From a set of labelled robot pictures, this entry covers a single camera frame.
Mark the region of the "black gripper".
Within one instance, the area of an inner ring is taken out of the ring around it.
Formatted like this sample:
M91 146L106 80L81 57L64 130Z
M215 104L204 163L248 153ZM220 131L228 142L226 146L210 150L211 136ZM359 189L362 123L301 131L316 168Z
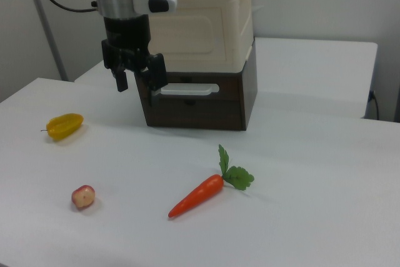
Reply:
M117 90L123 92L128 89L126 69L141 71L142 81L147 89L147 101L150 107L154 106L161 89L168 85L168 77L164 56L150 54L148 44L151 39L149 17L140 15L130 19L104 18L107 39L102 41L104 65L111 69L115 78ZM120 65L118 57L129 52L130 63Z

